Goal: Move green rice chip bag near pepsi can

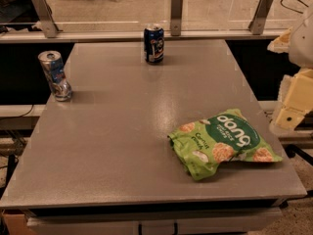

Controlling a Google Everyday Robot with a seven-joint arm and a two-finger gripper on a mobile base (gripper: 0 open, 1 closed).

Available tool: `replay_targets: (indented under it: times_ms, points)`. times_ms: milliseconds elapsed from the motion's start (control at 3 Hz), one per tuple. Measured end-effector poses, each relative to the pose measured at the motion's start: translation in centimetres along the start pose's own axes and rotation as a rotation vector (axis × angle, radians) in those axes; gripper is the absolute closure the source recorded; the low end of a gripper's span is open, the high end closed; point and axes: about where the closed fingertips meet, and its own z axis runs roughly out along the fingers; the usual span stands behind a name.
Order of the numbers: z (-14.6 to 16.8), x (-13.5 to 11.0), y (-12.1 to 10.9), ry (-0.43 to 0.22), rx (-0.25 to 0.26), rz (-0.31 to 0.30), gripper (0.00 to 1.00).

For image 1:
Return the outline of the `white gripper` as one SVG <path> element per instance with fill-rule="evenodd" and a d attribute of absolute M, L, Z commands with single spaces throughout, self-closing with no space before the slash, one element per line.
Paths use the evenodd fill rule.
<path fill-rule="evenodd" d="M 313 111 L 313 4 L 292 29 L 288 28 L 272 40 L 267 50 L 278 54 L 289 52 L 290 61 L 301 67 L 294 76 L 283 76 L 271 116 L 269 129 L 284 136 L 292 133 Z"/>

